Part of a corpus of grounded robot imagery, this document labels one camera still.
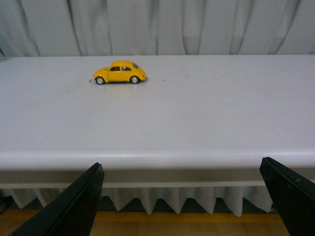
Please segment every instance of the yellow toy car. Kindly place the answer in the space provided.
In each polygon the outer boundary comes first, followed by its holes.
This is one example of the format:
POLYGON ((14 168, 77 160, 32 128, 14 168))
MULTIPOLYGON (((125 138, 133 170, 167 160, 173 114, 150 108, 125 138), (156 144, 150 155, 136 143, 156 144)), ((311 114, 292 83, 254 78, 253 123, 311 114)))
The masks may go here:
POLYGON ((101 68, 94 74, 94 80, 98 85, 108 82, 137 84, 146 79, 147 75, 144 70, 128 60, 114 61, 111 66, 101 68))

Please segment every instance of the white curtain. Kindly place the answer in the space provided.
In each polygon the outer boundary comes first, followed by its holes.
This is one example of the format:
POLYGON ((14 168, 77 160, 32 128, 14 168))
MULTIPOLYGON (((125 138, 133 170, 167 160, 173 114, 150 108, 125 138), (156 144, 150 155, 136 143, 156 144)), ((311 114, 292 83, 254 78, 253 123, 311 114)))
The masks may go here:
MULTIPOLYGON (((63 189, 9 189, 20 208, 38 198, 43 207, 57 197, 63 189)), ((103 188, 102 196, 108 196, 117 210, 138 198, 148 214, 151 214, 157 199, 163 199, 180 213, 187 198, 195 199, 207 212, 213 213, 217 198, 224 199, 229 209, 237 216, 242 215, 243 198, 258 208, 270 212, 272 200, 265 186, 246 187, 186 187, 186 188, 103 188)))
POLYGON ((0 55, 313 54, 314 0, 0 0, 0 55))

